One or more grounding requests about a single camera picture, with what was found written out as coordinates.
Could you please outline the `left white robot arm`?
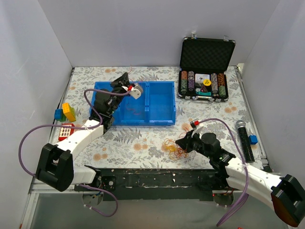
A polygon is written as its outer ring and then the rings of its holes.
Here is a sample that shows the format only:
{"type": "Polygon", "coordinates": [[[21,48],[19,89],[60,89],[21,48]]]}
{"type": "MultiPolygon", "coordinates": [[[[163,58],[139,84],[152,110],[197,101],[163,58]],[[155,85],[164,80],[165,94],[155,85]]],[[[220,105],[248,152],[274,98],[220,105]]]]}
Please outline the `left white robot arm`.
{"type": "Polygon", "coordinates": [[[131,86],[128,74],[111,82],[112,91],[97,92],[91,116],[68,138],[57,144],[46,144],[41,151],[35,177],[58,191],[70,185],[85,184],[89,190],[101,187],[98,170],[91,166],[77,166],[74,160],[92,141],[106,133],[114,122],[113,113],[119,107],[131,86]]]}

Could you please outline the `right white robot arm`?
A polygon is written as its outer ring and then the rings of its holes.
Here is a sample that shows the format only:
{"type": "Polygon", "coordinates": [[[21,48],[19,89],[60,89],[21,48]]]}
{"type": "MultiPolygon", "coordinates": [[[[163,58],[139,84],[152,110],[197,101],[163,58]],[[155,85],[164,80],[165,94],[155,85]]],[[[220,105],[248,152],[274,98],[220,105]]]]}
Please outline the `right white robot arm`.
{"type": "Polygon", "coordinates": [[[213,133],[199,135],[190,131],[176,140],[176,144],[187,153],[196,151],[209,158],[212,167],[219,172],[215,182],[220,189],[244,189],[291,227],[298,227],[305,217],[305,190],[294,176],[281,177],[244,165],[241,159],[220,146],[213,133]]]}

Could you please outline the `floral table mat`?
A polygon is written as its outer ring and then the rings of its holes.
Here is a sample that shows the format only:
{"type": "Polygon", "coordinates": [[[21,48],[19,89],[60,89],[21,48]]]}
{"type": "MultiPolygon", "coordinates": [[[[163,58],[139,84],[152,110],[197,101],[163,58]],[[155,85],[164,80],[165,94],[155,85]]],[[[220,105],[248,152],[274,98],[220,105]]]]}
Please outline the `floral table mat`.
{"type": "MultiPolygon", "coordinates": [[[[64,98],[76,112],[76,126],[89,117],[89,106],[84,99],[85,89],[96,82],[113,81],[127,72],[133,81],[173,81],[178,83],[178,67],[76,67],[64,98]]],[[[175,159],[169,145],[184,136],[194,119],[205,120],[203,133],[215,133],[221,146],[237,154],[239,140],[235,123],[243,120],[247,132],[255,134],[250,112],[240,87],[240,75],[235,66],[226,71],[229,99],[227,102],[190,101],[176,98],[176,123],[173,126],[112,126],[95,139],[75,159],[77,166],[99,168],[171,168],[209,169],[208,159],[197,153],[175,159]]]]}

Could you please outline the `black base beam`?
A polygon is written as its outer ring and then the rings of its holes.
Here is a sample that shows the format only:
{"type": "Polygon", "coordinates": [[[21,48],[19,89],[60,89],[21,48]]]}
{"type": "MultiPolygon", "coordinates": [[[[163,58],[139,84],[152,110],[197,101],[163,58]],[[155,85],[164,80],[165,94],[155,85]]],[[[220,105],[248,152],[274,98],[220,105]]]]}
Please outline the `black base beam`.
{"type": "Polygon", "coordinates": [[[118,200],[198,199],[212,201],[213,193],[231,195],[235,189],[214,169],[94,168],[91,186],[118,200]]]}

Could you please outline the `blue three-compartment bin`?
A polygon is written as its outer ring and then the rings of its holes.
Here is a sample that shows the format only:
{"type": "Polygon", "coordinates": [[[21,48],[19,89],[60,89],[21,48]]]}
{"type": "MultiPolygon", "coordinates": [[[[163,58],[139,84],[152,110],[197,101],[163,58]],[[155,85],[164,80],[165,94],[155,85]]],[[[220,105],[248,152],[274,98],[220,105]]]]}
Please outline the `blue three-compartment bin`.
{"type": "Polygon", "coordinates": [[[174,82],[140,81],[143,88],[139,99],[123,98],[113,113],[113,125],[168,126],[175,124],[174,82]]]}

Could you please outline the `black microphone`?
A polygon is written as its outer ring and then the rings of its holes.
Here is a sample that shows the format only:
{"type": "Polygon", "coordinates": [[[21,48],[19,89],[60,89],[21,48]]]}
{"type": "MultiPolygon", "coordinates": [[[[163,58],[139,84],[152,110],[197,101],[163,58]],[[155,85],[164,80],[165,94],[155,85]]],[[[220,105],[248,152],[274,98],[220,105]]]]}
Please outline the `black microphone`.
{"type": "Polygon", "coordinates": [[[238,120],[235,123],[235,127],[238,131],[241,146],[244,152],[244,158],[247,163],[255,162],[254,155],[250,146],[250,140],[248,138],[246,123],[243,120],[238,120]]]}

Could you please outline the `stacked colourful toy bricks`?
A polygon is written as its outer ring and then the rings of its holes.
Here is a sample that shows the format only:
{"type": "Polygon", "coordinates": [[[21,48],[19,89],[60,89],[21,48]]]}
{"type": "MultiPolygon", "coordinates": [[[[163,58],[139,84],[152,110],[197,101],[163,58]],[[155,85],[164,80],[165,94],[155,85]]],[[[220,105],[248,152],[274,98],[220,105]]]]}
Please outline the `stacked colourful toy bricks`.
{"type": "Polygon", "coordinates": [[[69,103],[63,103],[60,109],[56,109],[54,112],[54,119],[59,122],[75,122],[76,114],[73,107],[69,103]]]}

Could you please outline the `small blue block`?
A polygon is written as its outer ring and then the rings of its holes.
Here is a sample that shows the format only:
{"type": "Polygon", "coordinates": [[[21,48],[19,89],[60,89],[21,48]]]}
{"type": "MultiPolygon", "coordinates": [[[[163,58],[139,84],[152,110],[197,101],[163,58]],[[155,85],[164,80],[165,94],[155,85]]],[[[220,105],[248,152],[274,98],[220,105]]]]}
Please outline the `small blue block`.
{"type": "Polygon", "coordinates": [[[251,145],[256,145],[258,143],[258,139],[256,135],[249,135],[248,139],[251,145]]]}

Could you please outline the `red white toy brick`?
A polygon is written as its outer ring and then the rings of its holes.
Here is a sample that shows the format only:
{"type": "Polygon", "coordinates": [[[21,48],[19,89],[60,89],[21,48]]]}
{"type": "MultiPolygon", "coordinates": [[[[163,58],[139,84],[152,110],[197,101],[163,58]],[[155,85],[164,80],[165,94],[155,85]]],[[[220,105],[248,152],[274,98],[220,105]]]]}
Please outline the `red white toy brick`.
{"type": "Polygon", "coordinates": [[[74,124],[71,124],[71,123],[62,124],[62,127],[60,128],[59,137],[58,137],[59,141],[65,140],[66,138],[68,138],[70,135],[72,135],[74,133],[74,129],[71,127],[74,127],[74,124]]]}

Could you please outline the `black poker chip case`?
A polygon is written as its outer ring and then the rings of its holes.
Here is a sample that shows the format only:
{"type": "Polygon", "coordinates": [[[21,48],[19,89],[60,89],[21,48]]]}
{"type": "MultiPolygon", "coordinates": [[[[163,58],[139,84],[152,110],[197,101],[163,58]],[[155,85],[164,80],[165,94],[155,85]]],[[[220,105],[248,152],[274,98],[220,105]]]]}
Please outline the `black poker chip case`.
{"type": "Polygon", "coordinates": [[[225,74],[236,42],[228,38],[197,38],[194,33],[182,42],[178,97],[226,102],[229,98],[225,74]]]}

